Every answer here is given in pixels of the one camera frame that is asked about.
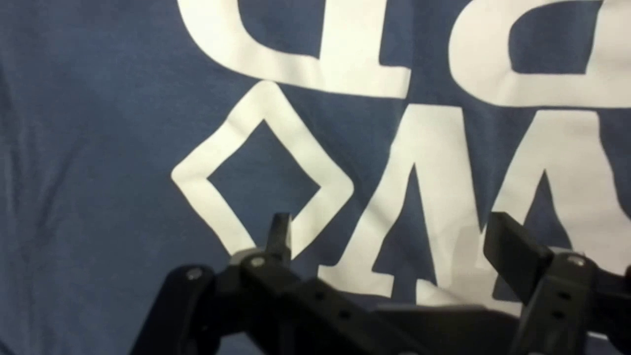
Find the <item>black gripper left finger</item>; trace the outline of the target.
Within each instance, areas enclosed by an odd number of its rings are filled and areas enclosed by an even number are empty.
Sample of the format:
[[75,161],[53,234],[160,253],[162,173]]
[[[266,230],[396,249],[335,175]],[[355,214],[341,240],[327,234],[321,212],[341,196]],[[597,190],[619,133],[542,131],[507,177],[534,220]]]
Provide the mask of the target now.
[[422,346],[377,313],[317,277],[290,269],[288,212],[276,212],[262,248],[237,251],[213,271],[173,267],[130,355],[219,355],[244,332],[264,355],[422,355]]

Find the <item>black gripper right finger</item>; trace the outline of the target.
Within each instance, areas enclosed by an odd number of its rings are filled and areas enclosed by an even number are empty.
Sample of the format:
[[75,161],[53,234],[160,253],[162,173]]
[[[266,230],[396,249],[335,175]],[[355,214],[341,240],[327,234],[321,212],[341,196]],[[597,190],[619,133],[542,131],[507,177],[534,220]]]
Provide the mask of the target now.
[[511,355],[584,355],[601,332],[631,355],[631,273],[540,244],[509,212],[491,212],[483,253],[522,303]]

